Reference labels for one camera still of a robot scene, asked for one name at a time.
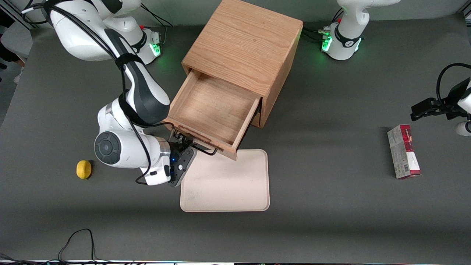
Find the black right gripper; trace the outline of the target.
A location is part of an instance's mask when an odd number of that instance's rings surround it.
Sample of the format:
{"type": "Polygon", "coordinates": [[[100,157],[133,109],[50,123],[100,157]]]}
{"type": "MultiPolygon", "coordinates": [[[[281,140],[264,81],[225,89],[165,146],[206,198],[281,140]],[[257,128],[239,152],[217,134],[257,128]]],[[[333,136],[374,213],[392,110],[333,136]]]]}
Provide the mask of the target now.
{"type": "Polygon", "coordinates": [[[177,146],[182,146],[184,150],[172,149],[170,153],[170,181],[171,187],[180,186],[186,173],[196,156],[196,151],[191,147],[195,138],[185,136],[181,132],[174,132],[174,140],[177,146]]]}

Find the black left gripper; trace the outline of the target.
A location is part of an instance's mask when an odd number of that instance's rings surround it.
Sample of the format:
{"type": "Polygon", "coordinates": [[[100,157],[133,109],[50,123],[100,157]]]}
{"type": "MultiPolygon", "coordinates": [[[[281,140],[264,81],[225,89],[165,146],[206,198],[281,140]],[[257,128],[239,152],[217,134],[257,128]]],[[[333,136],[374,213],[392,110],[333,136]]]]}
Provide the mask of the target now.
{"type": "Polygon", "coordinates": [[[427,98],[411,107],[411,121],[415,122],[427,116],[446,115],[448,120],[464,117],[470,119],[470,111],[458,105],[464,97],[470,96],[470,79],[467,78],[452,87],[447,97],[442,97],[440,88],[437,90],[438,101],[434,98],[427,98]]]}

